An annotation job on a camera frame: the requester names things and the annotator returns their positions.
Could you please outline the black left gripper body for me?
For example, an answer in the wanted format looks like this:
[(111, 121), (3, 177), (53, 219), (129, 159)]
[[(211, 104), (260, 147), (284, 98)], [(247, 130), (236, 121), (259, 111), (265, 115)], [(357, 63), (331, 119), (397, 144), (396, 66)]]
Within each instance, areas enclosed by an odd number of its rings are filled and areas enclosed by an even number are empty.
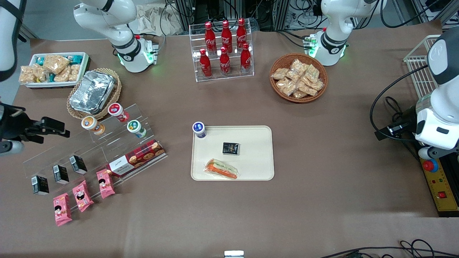
[(415, 139), (415, 131), (417, 126), (416, 114), (396, 114), (397, 123), (406, 123), (406, 131), (397, 133), (396, 137), (400, 139)]

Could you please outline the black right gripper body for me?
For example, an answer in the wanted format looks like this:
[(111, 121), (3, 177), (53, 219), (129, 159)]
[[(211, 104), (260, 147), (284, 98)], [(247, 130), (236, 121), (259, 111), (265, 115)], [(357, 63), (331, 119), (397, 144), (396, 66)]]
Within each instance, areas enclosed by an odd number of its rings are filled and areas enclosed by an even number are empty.
[(1, 105), (1, 138), (18, 142), (42, 143), (40, 122), (32, 120), (24, 107)]

